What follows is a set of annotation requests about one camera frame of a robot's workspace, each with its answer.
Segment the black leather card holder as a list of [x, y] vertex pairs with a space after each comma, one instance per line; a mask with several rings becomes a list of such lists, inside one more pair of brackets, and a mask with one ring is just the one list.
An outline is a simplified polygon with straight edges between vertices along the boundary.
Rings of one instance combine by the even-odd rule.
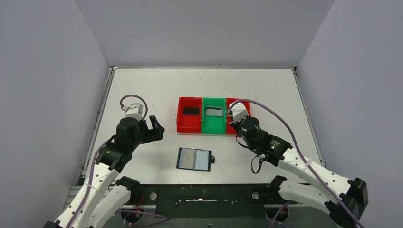
[[[195, 161], [194, 161], [194, 167], [193, 168], [184, 168], [184, 167], [181, 166], [181, 163], [182, 163], [181, 152], [184, 149], [195, 150]], [[214, 164], [214, 163], [215, 163], [215, 157], [213, 156], [212, 151], [210, 151], [210, 150], [192, 149], [192, 148], [180, 147], [179, 151], [178, 151], [178, 158], [177, 158], [176, 168], [177, 169], [182, 169], [182, 170], [210, 172], [211, 171], [211, 165]]]

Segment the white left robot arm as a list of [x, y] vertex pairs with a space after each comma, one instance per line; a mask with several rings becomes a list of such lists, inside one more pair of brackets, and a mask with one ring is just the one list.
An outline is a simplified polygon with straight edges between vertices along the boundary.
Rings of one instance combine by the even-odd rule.
[[139, 181], [118, 175], [141, 144], [160, 141], [165, 132], [155, 115], [145, 119], [126, 116], [116, 127], [116, 133], [95, 152], [87, 177], [67, 208], [46, 228], [100, 228], [125, 203], [138, 202]]

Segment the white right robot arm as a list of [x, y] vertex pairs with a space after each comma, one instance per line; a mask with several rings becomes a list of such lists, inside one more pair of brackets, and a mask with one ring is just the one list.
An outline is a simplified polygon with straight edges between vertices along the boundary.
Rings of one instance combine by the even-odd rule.
[[368, 205], [367, 184], [361, 178], [340, 176], [304, 156], [299, 147], [261, 129], [255, 117], [232, 117], [230, 126], [260, 162], [286, 170], [306, 184], [276, 176], [269, 184], [270, 201], [293, 201], [326, 213], [343, 228], [361, 227], [360, 218]]

